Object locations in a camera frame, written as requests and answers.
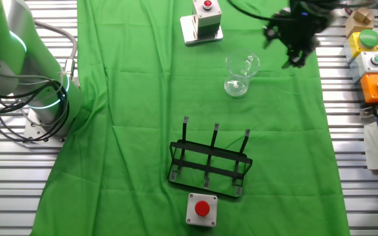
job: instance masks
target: black cable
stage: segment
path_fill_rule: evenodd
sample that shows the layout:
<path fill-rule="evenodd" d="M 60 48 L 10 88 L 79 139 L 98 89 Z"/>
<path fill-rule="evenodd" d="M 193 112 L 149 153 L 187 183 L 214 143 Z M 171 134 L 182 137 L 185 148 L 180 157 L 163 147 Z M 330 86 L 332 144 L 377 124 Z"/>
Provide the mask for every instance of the black cable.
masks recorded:
<path fill-rule="evenodd" d="M 44 140 L 49 139 L 52 136 L 54 136 L 65 125 L 66 121 L 68 120 L 69 114 L 70 114 L 70 105 L 69 105 L 69 102 L 68 102 L 68 94 L 63 87 L 60 89 L 60 91 L 61 91 L 60 96 L 58 96 L 59 99 L 61 99 L 60 116 L 63 117 L 65 115 L 65 118 L 63 119 L 63 121 L 60 125 L 59 125 L 59 122 L 56 122 L 56 124 L 53 125 L 53 127 L 49 131 L 47 131 L 44 135 L 42 135 L 38 138 L 30 139 L 30 138 L 26 138 L 26 137 L 21 136 L 20 134 L 16 133 L 11 128 L 9 128 L 7 126 L 7 124 L 4 122 L 4 120 L 2 119 L 2 117 L 0 116 L 1 124 L 6 129 L 8 129 L 11 133 L 13 133 L 15 136 L 19 137 L 20 139 L 13 138 L 13 137 L 9 136 L 8 134 L 4 133 L 1 129 L 0 129 L 0 133 L 3 136 L 5 136 L 6 138 L 8 138 L 12 141 L 15 141 L 15 142 L 38 142 L 38 141 L 44 141 Z"/>
<path fill-rule="evenodd" d="M 250 17 L 253 17 L 255 19 L 258 19 L 258 20 L 265 20 L 265 21 L 287 21 L 287 20 L 297 20 L 297 19 L 294 19 L 294 18 L 269 18 L 269 17 L 264 17 L 264 16 L 259 16 L 259 15 L 256 15 L 256 14 L 253 14 L 253 13 L 250 13 L 246 10 L 243 10 L 241 9 L 239 6 L 237 6 L 236 4 L 233 3 L 232 0 L 227 0 L 227 2 L 232 6 L 234 7 L 236 10 L 240 11 L 241 13 L 247 15 L 247 16 L 250 16 Z M 344 5 L 344 4 L 339 4 L 339 3 L 330 3 L 330 2 L 321 2 L 319 0 L 317 1 L 313 1 L 313 0 L 303 0 L 303 1 L 300 1 L 300 2 L 305 2 L 305 3 L 315 3 L 315 4 L 319 4 L 319 5 L 324 5 L 324 6 L 327 6 L 327 7 L 339 7 L 339 8 L 350 8 L 350 7 L 366 7 L 366 6 L 371 6 L 373 4 L 376 4 L 377 0 L 372 0 L 372 1 L 369 1 L 368 3 L 362 3 L 362 4 L 356 4 L 356 5 Z"/>
<path fill-rule="evenodd" d="M 27 97 L 27 96 L 30 96 L 30 95 L 33 95 L 35 94 L 37 91 L 39 90 L 43 90 L 44 88 L 52 85 L 53 83 L 56 83 L 58 81 L 55 81 L 55 80 L 52 80 L 52 81 L 48 81 L 47 83 L 45 83 L 42 87 L 39 87 L 33 91 L 30 91 L 30 92 L 27 92 L 25 94 L 19 94 L 19 95 L 14 95 L 14 96 L 3 96 L 3 95 L 0 95 L 0 98 L 4 98 L 4 99 L 17 99 L 17 98 L 24 98 L 24 97 Z"/>
<path fill-rule="evenodd" d="M 54 87 L 53 85 L 56 85 L 56 83 L 59 83 L 59 82 L 58 81 L 49 81 L 48 83 L 46 83 L 42 87 L 34 90 L 35 93 L 33 95 L 31 95 L 25 102 L 23 102 L 21 104 L 13 105 L 9 108 L 0 109 L 0 114 L 16 111 L 18 109 L 23 108 L 25 105 L 28 105 L 42 90 L 44 90 L 45 88 L 47 88 L 49 86 Z"/>
<path fill-rule="evenodd" d="M 5 106 L 6 108 L 11 108 L 11 107 L 13 107 L 14 105 L 16 105 L 18 102 L 20 101 L 20 99 L 17 99 L 17 100 L 15 100 L 13 103 L 11 103 L 11 104 L 6 104 L 3 100 L 2 100 L 2 98 L 0 98 L 0 104 L 2 105 L 2 106 Z"/>

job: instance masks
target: cardboard box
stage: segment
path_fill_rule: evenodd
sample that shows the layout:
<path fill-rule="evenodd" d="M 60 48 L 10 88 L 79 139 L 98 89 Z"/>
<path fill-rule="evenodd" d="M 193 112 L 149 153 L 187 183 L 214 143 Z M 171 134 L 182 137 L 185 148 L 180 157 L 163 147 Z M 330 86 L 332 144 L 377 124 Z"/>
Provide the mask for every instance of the cardboard box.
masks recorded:
<path fill-rule="evenodd" d="M 357 14 L 357 11 L 354 11 L 346 20 L 345 23 L 345 35 L 349 38 L 355 32 L 361 32 L 363 30 L 372 30 L 374 28 L 373 20 L 370 23 L 365 24 L 358 22 L 354 19 L 354 16 Z"/>
<path fill-rule="evenodd" d="M 374 19 L 374 15 L 371 13 L 369 9 L 365 7 L 362 7 L 356 10 L 353 17 L 359 23 L 364 23 L 364 24 L 369 24 Z"/>

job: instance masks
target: white box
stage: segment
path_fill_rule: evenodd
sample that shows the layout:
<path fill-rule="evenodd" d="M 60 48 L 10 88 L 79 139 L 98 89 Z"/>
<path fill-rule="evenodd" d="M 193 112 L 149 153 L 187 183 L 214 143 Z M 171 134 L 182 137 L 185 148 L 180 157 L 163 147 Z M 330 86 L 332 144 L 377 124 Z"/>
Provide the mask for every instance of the white box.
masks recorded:
<path fill-rule="evenodd" d="M 209 205 L 209 213 L 206 216 L 200 216 L 195 211 L 196 203 L 200 201 L 205 201 Z M 195 226 L 215 227 L 217 225 L 217 207 L 217 196 L 190 193 L 186 210 L 186 223 Z"/>
<path fill-rule="evenodd" d="M 378 73 L 378 65 L 371 62 L 378 52 L 361 52 L 349 65 L 352 81 L 357 83 L 366 73 Z"/>
<path fill-rule="evenodd" d="M 203 6 L 205 0 L 193 0 L 192 21 L 198 37 L 214 35 L 220 28 L 221 8 L 218 4 L 218 0 L 208 1 L 212 3 L 209 10 L 205 9 Z"/>

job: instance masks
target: orange box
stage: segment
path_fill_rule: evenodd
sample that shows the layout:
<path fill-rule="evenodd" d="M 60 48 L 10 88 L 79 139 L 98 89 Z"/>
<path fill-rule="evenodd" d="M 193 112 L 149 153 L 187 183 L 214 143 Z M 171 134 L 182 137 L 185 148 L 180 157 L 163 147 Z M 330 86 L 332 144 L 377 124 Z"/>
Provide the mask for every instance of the orange box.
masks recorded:
<path fill-rule="evenodd" d="M 378 73 L 367 73 L 360 82 L 366 103 L 378 103 Z"/>

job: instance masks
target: yellow box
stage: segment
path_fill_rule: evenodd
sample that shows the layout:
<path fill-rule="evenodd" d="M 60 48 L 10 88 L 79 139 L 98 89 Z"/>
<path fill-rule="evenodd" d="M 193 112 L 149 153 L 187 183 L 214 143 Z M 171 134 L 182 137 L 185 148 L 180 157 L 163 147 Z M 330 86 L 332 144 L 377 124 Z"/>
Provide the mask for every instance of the yellow box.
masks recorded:
<path fill-rule="evenodd" d="M 363 49 L 360 46 L 360 34 L 361 32 L 353 33 L 345 43 L 345 56 L 348 63 L 351 63 L 361 52 L 378 52 L 378 45 L 371 49 Z"/>

